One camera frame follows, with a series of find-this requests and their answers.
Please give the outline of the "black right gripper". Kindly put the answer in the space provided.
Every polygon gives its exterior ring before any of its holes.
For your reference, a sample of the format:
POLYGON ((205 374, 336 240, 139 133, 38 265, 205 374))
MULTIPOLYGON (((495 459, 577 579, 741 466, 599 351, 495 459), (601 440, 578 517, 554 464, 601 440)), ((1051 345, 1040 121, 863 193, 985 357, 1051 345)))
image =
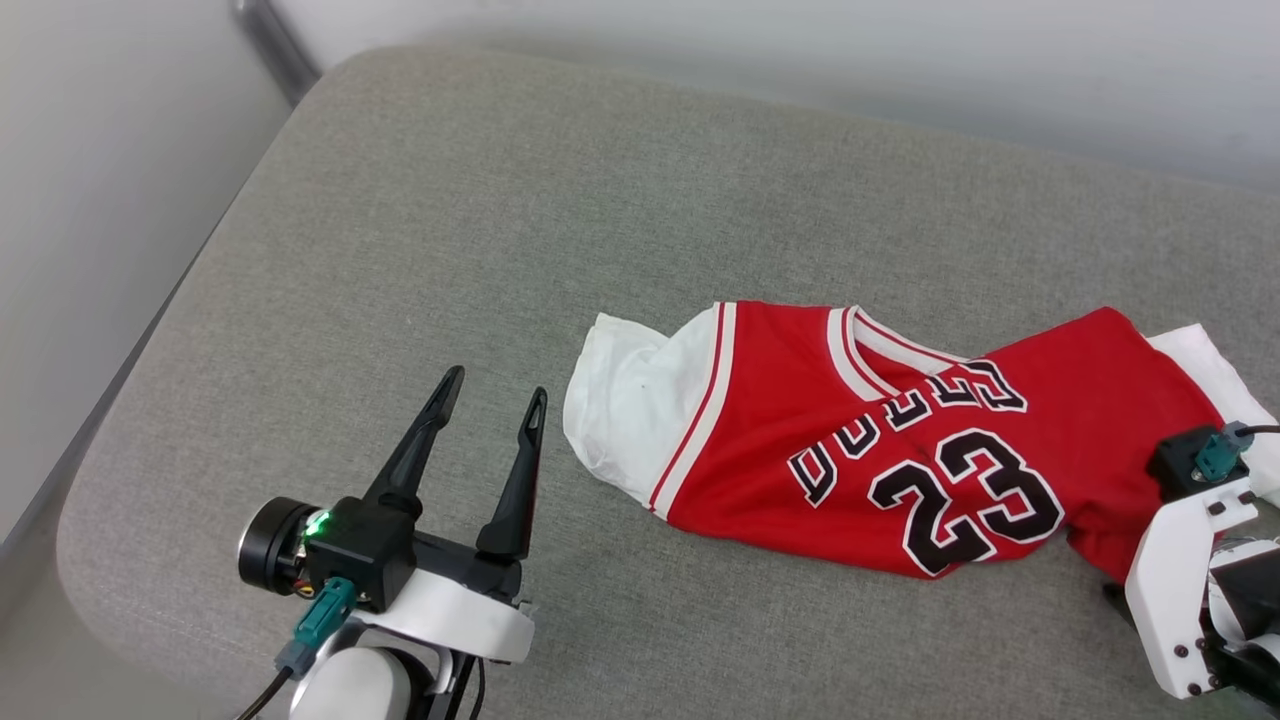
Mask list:
POLYGON ((1262 714, 1279 711, 1279 548, 1275 539, 1222 539, 1210 557, 1199 643, 1210 683, 1262 714))

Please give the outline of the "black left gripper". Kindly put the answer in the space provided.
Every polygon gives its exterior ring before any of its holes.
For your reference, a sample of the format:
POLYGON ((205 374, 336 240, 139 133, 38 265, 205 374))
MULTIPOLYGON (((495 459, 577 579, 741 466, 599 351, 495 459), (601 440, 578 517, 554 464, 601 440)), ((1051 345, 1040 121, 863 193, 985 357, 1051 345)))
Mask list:
POLYGON ((411 421, 362 498, 329 509, 278 497, 244 529, 238 573, 276 594, 320 591, 333 577, 355 585, 358 603, 393 603, 415 571, 512 602, 529 556, 547 424, 548 395, 536 387, 517 432, 517 454, 492 520, 474 546, 416 530, 419 488, 438 433, 453 413, 465 368, 451 366, 411 421))

